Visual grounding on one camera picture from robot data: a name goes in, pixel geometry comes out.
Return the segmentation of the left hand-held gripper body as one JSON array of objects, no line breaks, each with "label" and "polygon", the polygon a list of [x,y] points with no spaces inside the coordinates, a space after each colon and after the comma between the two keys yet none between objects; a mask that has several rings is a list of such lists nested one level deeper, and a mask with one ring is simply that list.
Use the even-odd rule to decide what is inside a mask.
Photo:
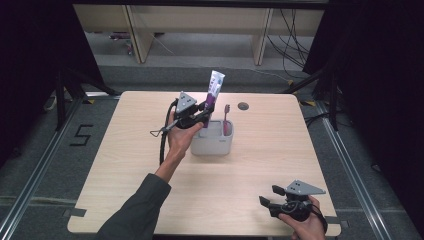
[{"label": "left hand-held gripper body", "polygon": [[199,112],[197,100],[185,92],[181,92],[177,100],[174,119],[176,126],[181,129],[188,129],[196,123],[196,114]]}]

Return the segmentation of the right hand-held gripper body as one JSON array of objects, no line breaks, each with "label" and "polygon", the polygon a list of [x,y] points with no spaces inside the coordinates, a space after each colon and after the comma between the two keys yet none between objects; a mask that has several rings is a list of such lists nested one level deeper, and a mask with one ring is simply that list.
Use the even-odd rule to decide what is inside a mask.
[{"label": "right hand-held gripper body", "polygon": [[323,189],[300,180],[294,180],[284,189],[286,192],[285,203],[271,203],[268,207],[270,215],[272,217],[278,217],[279,214],[286,214],[299,222],[305,221],[312,212],[313,205],[309,200],[309,196],[325,194]]}]

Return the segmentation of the white and purple toothpaste tube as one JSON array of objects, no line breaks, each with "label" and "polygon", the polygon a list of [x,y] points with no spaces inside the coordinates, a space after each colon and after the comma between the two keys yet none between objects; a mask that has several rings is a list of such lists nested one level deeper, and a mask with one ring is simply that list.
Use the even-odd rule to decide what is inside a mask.
[{"label": "white and purple toothpaste tube", "polygon": [[205,100],[205,109],[209,112],[212,112],[212,107],[214,106],[218,98],[221,87],[223,85],[224,78],[225,75],[223,73],[220,73],[215,70],[211,72],[208,93]]}]

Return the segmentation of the pink toothbrush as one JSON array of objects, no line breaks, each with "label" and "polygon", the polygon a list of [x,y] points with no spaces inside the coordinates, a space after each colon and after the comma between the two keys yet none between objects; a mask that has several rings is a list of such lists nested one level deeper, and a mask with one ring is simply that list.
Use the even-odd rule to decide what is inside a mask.
[{"label": "pink toothbrush", "polygon": [[228,121],[228,114],[230,112],[230,104],[226,104],[224,107],[224,119],[223,119],[223,134],[224,136],[230,135],[230,126]]}]

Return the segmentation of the grey toothbrush holder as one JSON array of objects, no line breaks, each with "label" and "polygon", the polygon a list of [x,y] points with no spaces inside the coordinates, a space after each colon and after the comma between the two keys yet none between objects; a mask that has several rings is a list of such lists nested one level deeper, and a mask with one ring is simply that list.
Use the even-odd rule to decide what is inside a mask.
[{"label": "grey toothbrush holder", "polygon": [[231,151],[234,127],[231,121],[211,120],[207,128],[202,128],[190,146],[194,155],[227,155]]}]

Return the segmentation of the person's left hand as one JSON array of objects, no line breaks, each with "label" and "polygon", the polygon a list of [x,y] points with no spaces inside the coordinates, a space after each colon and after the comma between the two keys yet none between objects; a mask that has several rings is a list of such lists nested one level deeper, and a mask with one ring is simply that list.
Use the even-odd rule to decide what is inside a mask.
[{"label": "person's left hand", "polygon": [[168,133],[169,151],[167,156],[182,159],[189,148],[193,136],[203,128],[203,123],[195,123],[188,129],[173,127]]}]

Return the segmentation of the person's right hand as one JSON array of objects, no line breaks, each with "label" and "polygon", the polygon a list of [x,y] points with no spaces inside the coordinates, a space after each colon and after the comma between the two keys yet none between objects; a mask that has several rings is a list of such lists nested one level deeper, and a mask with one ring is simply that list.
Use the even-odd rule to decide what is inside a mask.
[{"label": "person's right hand", "polygon": [[312,202],[312,212],[309,217],[299,222],[286,214],[279,214],[278,218],[293,229],[290,240],[325,240],[325,229],[321,221],[320,202],[313,196],[309,197]]}]

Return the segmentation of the beige wooden shelf unit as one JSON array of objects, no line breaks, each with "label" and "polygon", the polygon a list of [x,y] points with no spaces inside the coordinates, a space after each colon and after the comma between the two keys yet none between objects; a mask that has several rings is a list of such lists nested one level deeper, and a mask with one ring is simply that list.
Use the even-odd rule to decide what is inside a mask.
[{"label": "beige wooden shelf unit", "polygon": [[277,8],[94,4],[73,8],[87,32],[127,32],[139,63],[146,61],[155,33],[174,32],[249,35],[254,63],[260,65],[267,36],[313,37],[323,16],[321,10]]}]

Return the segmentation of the black metal stand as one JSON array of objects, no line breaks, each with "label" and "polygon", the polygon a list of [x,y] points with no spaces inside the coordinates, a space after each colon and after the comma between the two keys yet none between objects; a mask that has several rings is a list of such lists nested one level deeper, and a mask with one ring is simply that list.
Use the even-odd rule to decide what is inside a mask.
[{"label": "black metal stand", "polygon": [[328,70],[326,67],[318,70],[311,76],[300,81],[298,84],[294,84],[286,90],[282,91],[282,94],[293,94],[303,87],[317,82],[315,89],[313,90],[313,98],[320,99],[325,94],[328,94],[329,97],[329,121],[330,125],[335,131],[338,130],[337,126],[337,75],[334,71]]},{"label": "black metal stand", "polygon": [[87,97],[86,92],[82,88],[82,84],[91,85],[109,96],[119,96],[121,92],[108,87],[103,79],[95,79],[90,76],[78,72],[74,69],[65,67],[58,71],[56,77],[56,104],[57,104],[57,130],[60,130],[66,120],[65,113],[65,91],[71,95],[73,100],[82,100]]}]

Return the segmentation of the dark curtain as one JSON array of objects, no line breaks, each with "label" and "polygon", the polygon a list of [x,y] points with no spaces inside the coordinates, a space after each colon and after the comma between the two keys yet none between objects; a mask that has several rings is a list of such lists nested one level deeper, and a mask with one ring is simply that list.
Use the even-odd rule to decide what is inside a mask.
[{"label": "dark curtain", "polygon": [[23,141],[62,73],[103,79],[72,0],[0,0],[0,167]]},{"label": "dark curtain", "polygon": [[328,0],[305,72],[337,53],[350,116],[424,237],[424,0]]}]

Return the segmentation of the metal floor rail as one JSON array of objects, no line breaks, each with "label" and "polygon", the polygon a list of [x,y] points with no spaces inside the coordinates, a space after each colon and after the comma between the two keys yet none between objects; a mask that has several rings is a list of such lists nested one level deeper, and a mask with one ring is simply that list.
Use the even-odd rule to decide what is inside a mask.
[{"label": "metal floor rail", "polygon": [[347,174],[349,182],[353,188],[353,191],[361,205],[361,208],[376,236],[377,240],[393,240],[391,233],[389,232],[387,225],[380,214],[375,202],[372,200],[369,191],[366,188],[366,184],[359,175],[352,158],[341,139],[339,132],[333,127],[330,122],[330,118],[324,118],[323,124],[330,137],[330,140],[337,152],[337,155],[343,165],[343,168]]},{"label": "metal floor rail", "polygon": [[39,159],[36,167],[32,171],[28,181],[20,194],[15,198],[12,207],[8,211],[8,214],[2,220],[0,224],[0,240],[10,240],[19,222],[21,221],[35,191],[38,189],[45,173],[47,172],[53,156],[56,154],[64,135],[67,132],[68,126],[71,123],[76,111],[79,109],[83,100],[73,100],[70,104],[66,114],[65,120],[61,127],[56,130],[43,152],[43,155]]}]

